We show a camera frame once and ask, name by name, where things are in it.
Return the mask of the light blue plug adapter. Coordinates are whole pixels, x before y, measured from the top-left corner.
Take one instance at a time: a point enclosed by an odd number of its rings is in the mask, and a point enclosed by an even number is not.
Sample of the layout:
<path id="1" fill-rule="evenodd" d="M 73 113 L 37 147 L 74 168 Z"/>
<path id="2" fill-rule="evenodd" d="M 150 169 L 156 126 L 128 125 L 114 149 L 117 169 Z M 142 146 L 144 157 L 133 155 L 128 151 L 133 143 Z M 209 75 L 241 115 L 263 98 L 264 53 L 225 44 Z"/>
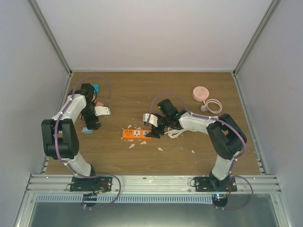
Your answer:
<path id="1" fill-rule="evenodd" d="M 82 132 L 83 132 L 84 134 L 92 134 L 92 133 L 93 133 L 93 130 L 88 129 L 87 127 L 83 127 Z"/>

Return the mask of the orange power strip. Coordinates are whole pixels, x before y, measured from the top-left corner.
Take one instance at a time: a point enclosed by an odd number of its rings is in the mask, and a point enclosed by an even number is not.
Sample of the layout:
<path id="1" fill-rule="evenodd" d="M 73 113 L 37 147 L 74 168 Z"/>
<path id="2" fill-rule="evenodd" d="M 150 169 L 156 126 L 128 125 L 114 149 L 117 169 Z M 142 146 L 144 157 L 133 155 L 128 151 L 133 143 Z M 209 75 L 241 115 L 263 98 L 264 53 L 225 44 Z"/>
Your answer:
<path id="1" fill-rule="evenodd" d="M 124 129 L 122 132 L 122 137 L 128 140 L 142 140 L 146 138 L 146 135 L 151 132 L 151 130 L 145 129 Z"/>

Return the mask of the blue square plug adapter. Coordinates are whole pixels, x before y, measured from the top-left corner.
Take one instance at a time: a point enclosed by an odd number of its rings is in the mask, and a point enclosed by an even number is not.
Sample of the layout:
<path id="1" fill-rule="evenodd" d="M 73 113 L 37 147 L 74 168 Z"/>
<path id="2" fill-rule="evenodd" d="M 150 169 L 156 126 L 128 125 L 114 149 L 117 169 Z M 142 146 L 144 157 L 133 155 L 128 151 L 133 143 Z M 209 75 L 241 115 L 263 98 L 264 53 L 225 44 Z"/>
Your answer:
<path id="1" fill-rule="evenodd" d="M 92 84 L 92 86 L 94 87 L 95 93 L 99 93 L 99 84 Z"/>

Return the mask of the pink round socket base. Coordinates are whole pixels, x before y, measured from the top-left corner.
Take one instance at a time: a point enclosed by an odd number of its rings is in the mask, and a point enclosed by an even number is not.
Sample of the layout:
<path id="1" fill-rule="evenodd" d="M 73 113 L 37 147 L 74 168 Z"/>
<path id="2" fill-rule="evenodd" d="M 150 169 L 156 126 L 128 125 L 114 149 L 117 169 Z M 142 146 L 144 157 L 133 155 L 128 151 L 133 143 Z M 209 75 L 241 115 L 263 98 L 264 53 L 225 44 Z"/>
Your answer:
<path id="1" fill-rule="evenodd" d="M 198 102 L 206 101 L 209 95 L 209 90 L 203 86 L 195 87 L 192 92 L 192 97 Z"/>

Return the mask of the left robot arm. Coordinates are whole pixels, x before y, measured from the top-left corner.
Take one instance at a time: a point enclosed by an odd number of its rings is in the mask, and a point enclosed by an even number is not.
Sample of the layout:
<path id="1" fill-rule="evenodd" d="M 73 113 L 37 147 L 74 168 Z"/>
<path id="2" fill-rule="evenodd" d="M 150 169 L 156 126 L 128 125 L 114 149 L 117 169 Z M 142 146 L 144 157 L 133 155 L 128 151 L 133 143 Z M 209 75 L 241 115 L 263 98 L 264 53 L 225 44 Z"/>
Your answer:
<path id="1" fill-rule="evenodd" d="M 74 177 L 82 178 L 81 186 L 87 191 L 96 189 L 98 180 L 94 177 L 96 172 L 92 165 L 79 152 L 80 142 L 74 124 L 81 115 L 87 129 L 100 128 L 94 93 L 95 89 L 91 84 L 82 84 L 80 89 L 69 93 L 66 103 L 57 115 L 41 123 L 45 155 L 64 164 Z"/>

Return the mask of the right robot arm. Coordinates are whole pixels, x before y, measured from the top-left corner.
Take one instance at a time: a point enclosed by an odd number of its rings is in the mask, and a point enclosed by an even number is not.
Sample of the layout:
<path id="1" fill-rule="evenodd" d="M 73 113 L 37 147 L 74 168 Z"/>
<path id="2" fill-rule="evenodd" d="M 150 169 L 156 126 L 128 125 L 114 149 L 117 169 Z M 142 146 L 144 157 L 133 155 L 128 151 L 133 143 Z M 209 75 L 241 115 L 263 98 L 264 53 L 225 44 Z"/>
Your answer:
<path id="1" fill-rule="evenodd" d="M 151 125 L 149 138 L 159 139 L 166 128 L 201 132 L 209 136 L 217 154 L 216 162 L 209 174 L 210 187 L 219 192 L 231 181 L 234 162 L 246 151 L 247 137 L 229 114 L 205 116 L 189 110 L 180 110 L 169 99 L 158 103 L 160 114 L 145 113 L 143 122 Z"/>

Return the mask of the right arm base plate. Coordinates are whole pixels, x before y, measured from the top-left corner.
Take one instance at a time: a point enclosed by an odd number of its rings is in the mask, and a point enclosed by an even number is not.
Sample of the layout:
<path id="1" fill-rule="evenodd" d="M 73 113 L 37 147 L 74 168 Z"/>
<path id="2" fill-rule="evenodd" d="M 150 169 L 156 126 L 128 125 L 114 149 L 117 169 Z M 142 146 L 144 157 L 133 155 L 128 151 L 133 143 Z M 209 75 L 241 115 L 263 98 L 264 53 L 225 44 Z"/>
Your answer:
<path id="1" fill-rule="evenodd" d="M 196 192 L 236 192 L 237 185 L 234 177 L 226 177 L 219 181 L 209 176 L 198 176 L 194 178 Z"/>

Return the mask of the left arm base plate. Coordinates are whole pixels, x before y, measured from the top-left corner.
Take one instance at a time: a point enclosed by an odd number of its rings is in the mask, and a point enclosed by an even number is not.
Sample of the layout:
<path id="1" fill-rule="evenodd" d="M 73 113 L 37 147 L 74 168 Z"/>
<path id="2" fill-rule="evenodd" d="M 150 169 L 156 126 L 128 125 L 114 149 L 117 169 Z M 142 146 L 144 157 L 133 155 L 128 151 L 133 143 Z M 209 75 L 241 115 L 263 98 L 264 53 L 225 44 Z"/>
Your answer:
<path id="1" fill-rule="evenodd" d="M 110 192 L 113 177 L 102 176 L 96 178 L 73 177 L 71 183 L 66 186 L 69 192 Z"/>

